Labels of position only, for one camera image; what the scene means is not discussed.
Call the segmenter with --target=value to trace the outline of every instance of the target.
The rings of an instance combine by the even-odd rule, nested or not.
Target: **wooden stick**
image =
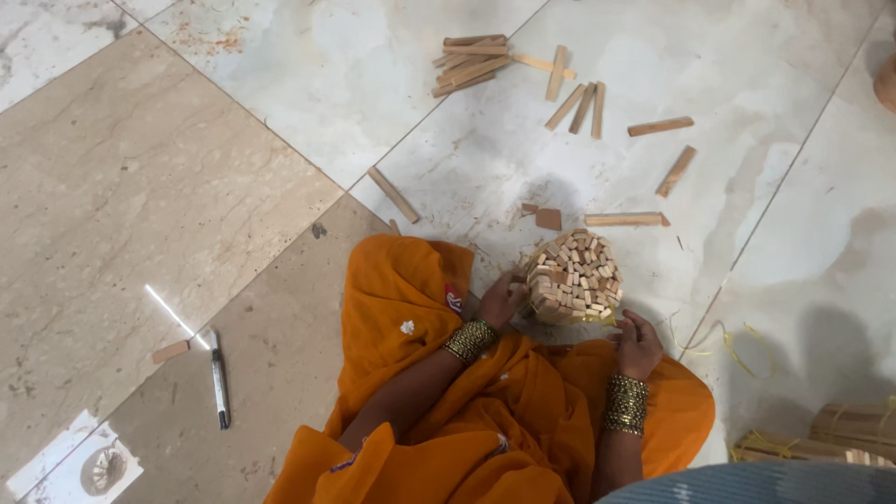
[[[438,57],[433,60],[433,66],[442,66],[448,62],[449,59],[453,58],[454,55],[446,54],[444,56]]]
[[[473,45],[476,47],[481,47],[481,46],[502,46],[503,44],[504,43],[501,40],[486,39],[486,40],[481,40],[480,42],[477,42]],[[448,61],[445,62],[445,69],[454,68],[455,66],[460,65],[461,63],[463,63],[473,57],[473,55],[468,55],[468,54],[454,54],[454,55],[447,55],[447,56],[449,58],[448,58]]]
[[[504,42],[505,40],[507,40],[507,36],[499,33],[497,35],[477,35],[475,37],[460,37],[457,39],[445,37],[445,40],[442,41],[442,44],[445,46],[471,46],[485,39],[500,39],[502,42]]]
[[[672,169],[666,174],[666,179],[664,179],[662,184],[659,184],[659,187],[657,187],[657,196],[664,198],[669,196],[669,192],[685,174],[687,165],[691,164],[691,161],[694,160],[694,156],[696,155],[697,150],[692,146],[688,145],[685,147],[685,150],[678,156],[678,161],[675,162]]]
[[[594,117],[591,118],[591,138],[600,140],[601,128],[604,124],[604,95],[607,85],[598,81],[598,92],[594,97]]]
[[[551,70],[551,78],[547,81],[547,94],[545,100],[556,101],[560,92],[560,84],[563,83],[563,69],[566,68],[566,46],[557,46],[554,54],[554,69]]]
[[[813,433],[813,434],[818,434],[818,435],[821,435],[821,436],[824,436],[824,437],[830,437],[830,436],[831,436],[831,433],[830,433],[829,431],[813,430],[812,433]],[[884,454],[884,452],[881,451],[880,449],[877,449],[876,451],[875,451],[875,450],[868,450],[868,451],[872,451],[872,453],[877,453],[877,454],[879,454],[879,455],[891,456],[892,458],[896,459],[896,445],[894,445],[894,444],[892,444],[892,443],[890,443],[890,444],[887,443],[887,440],[888,440],[888,439],[889,439],[890,441],[892,441],[892,439],[890,439],[890,438],[882,438],[882,437],[879,437],[879,436],[871,436],[871,435],[867,435],[867,434],[853,434],[853,433],[844,433],[843,435],[837,435],[837,436],[832,436],[832,437],[833,437],[834,439],[850,439],[850,440],[853,440],[853,441],[863,441],[863,442],[866,442],[866,443],[874,444],[874,445],[876,445],[876,446],[878,446],[878,447],[880,447],[880,448],[882,448],[882,449],[884,449],[884,450],[887,450],[887,453]],[[843,443],[841,443],[841,442],[839,442],[839,441],[836,441],[836,442],[835,442],[835,441],[830,441],[830,442],[833,443],[833,444],[835,444],[835,445],[843,445],[843,446],[846,446],[846,445],[844,445]]]
[[[520,54],[520,53],[513,53],[513,59],[515,61],[519,61],[520,63],[522,63],[524,65],[529,65],[533,68],[538,68],[538,70],[544,70],[545,72],[551,72],[552,70],[554,70],[553,63],[551,63],[549,61],[545,61],[543,59],[537,59],[532,56],[526,56],[526,55]],[[569,68],[564,68],[563,78],[564,79],[574,79],[575,71],[570,70]]]
[[[896,421],[881,424],[884,415],[890,415],[888,412],[889,405],[883,402],[826,404],[815,415],[812,430],[829,431],[837,436],[879,441],[896,446]]]
[[[670,129],[678,129],[680,127],[689,127],[694,125],[694,120],[690,117],[677,117],[675,119],[666,119],[655,123],[647,123],[645,125],[630,126],[628,128],[629,136],[649,135],[651,133],[660,133]]]
[[[460,75],[455,76],[451,79],[452,84],[455,86],[459,86],[466,81],[471,81],[482,74],[487,74],[492,70],[496,70],[504,65],[510,63],[509,56],[501,56],[497,59],[490,59],[486,62],[480,63],[478,65],[471,66],[470,68],[465,69]]]
[[[158,349],[157,351],[152,353],[152,363],[153,364],[161,364],[172,357],[176,357],[181,353],[187,352],[190,350],[190,342],[187,340],[180,341],[174,344],[170,344],[165,348]]]
[[[467,89],[470,86],[475,86],[479,83],[484,83],[485,81],[491,81],[495,78],[495,72],[489,72],[488,74],[480,75],[475,79],[470,79],[460,86],[455,86],[454,84],[448,84],[447,86],[442,86],[441,88],[433,89],[433,98],[439,98],[440,96],[444,96],[446,94],[451,94],[455,91],[460,91],[463,89]]]
[[[763,441],[769,443],[770,446],[756,448],[749,442],[749,434],[745,436],[744,439],[741,439],[738,442],[738,445],[745,443],[746,440],[745,446],[748,447],[748,449],[766,453],[771,452],[774,455],[779,455],[779,453],[777,453],[777,449],[773,447],[789,447],[788,451],[791,455],[790,458],[796,460],[822,460],[829,462],[864,464],[865,459],[868,458],[870,462],[870,456],[868,456],[865,451],[857,448],[842,447],[815,439],[798,439],[765,430],[758,430],[755,434]],[[851,461],[847,455],[848,452],[851,452]],[[890,461],[886,461],[885,464],[889,467],[893,467],[893,464]]]
[[[403,197],[399,194],[398,191],[395,190],[395,187],[389,183],[388,180],[383,177],[383,174],[380,173],[379,169],[376,169],[376,166],[370,167],[367,171],[367,175],[378,185],[383,192],[386,194],[386,197],[392,200],[395,206],[401,210],[401,213],[404,213],[404,216],[411,224],[417,222],[420,219],[420,216],[417,215],[417,212],[414,212],[414,209],[410,207],[407,201],[404,200]]]
[[[573,135],[579,134],[579,128],[582,127],[582,121],[585,120],[585,114],[588,113],[588,106],[591,104],[591,98],[594,96],[594,91],[597,87],[595,83],[588,83],[588,86],[585,88],[585,94],[582,95],[579,108],[575,110],[573,123],[569,125],[569,132]]]
[[[663,212],[640,213],[600,213],[585,215],[585,225],[594,228],[598,226],[663,226],[668,227],[669,221]]]
[[[463,73],[463,71],[465,69],[470,68],[471,66],[474,66],[474,65],[478,65],[480,63],[484,63],[491,58],[494,58],[494,56],[476,55],[476,56],[472,56],[470,59],[463,62],[462,64],[455,66],[451,70],[445,69],[441,75],[439,75],[438,77],[435,78],[435,85],[437,85],[439,87],[447,86],[448,84],[451,83],[451,79],[453,79],[454,77],[457,77],[458,75]]]
[[[445,54],[509,54],[507,46],[442,46]]]
[[[584,93],[585,84],[579,84],[579,86],[575,88],[575,91],[573,91],[572,94],[569,95],[569,98],[567,98],[566,101],[563,102],[563,105],[561,105],[560,108],[557,109],[557,112],[554,112],[554,115],[551,116],[551,118],[547,121],[545,127],[550,131],[554,131],[554,128],[556,128],[557,125],[560,124],[560,121],[562,121],[563,118],[566,117],[566,114],[569,114],[569,111],[573,109],[575,103],[579,101],[579,98],[581,98],[582,94]]]
[[[767,453],[763,453],[761,451],[753,451],[753,450],[745,450],[745,449],[737,449],[737,456],[739,460],[744,460],[746,462],[763,462],[766,460],[784,460],[780,456],[777,455],[769,455]]]
[[[834,436],[828,432],[818,432],[816,430],[812,430],[809,434],[809,438],[816,441],[831,443],[840,447],[858,448],[870,454],[885,456],[891,460],[896,460],[896,446],[894,445],[884,445],[877,441],[843,438],[841,436]]]

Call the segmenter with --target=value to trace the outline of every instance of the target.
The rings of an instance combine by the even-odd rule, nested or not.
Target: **woman's left hand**
[[[516,289],[510,290],[511,283],[518,283]],[[492,285],[479,302],[476,318],[488,322],[496,331],[510,322],[516,309],[529,296],[529,286],[521,269],[504,272]]]

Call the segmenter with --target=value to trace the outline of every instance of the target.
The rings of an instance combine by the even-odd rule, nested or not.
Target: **floor tile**
[[[711,386],[717,426],[711,444],[761,426],[805,436],[827,403],[882,402],[896,387],[892,267],[896,250],[896,115],[872,81],[893,52],[890,4],[806,142],[682,362]],[[760,378],[722,345],[721,324]]]
[[[175,0],[117,0],[122,9],[131,14],[139,22],[147,22],[152,16],[164,11]]]
[[[226,362],[229,429],[218,428],[210,354],[198,347],[109,416],[143,470],[116,503],[263,500],[298,426],[322,428],[335,403],[349,252],[388,230],[343,196],[211,320]]]
[[[110,0],[0,0],[0,112],[136,26]]]
[[[181,0],[147,27],[348,188],[439,100],[442,38],[510,35],[545,0]]]
[[[0,482],[341,194],[145,30],[0,115]]]
[[[880,0],[809,4],[553,1],[511,38],[522,53],[571,53],[578,80],[544,101],[548,74],[512,65],[454,93],[379,170],[421,215],[409,226],[368,179],[351,194],[407,234],[475,248],[471,290],[555,236],[520,203],[563,212],[662,211],[668,228],[594,228],[615,244],[624,305],[689,335],[724,280],[864,36]],[[544,124],[576,83],[607,84],[603,140]],[[630,138],[626,128],[691,116],[696,126]],[[684,147],[698,150],[668,200],[654,192]],[[578,337],[593,335],[577,327]]]

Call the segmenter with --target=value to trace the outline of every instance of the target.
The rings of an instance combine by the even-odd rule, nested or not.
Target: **beige marble tile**
[[[340,194],[145,30],[0,115],[0,482],[185,337],[146,286],[196,329]]]
[[[389,228],[343,196],[210,322],[220,332],[232,424],[221,431],[210,354],[167,362],[108,418],[143,473],[116,500],[261,502],[296,428],[322,428],[342,366],[349,252]]]

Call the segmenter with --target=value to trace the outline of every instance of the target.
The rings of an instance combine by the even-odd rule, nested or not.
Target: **bangle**
[[[458,327],[442,344],[442,348],[469,366],[496,341],[497,331],[488,322],[474,318]]]
[[[647,418],[647,384],[623,375],[613,375],[607,382],[607,405],[604,429],[621,430],[644,437]]]

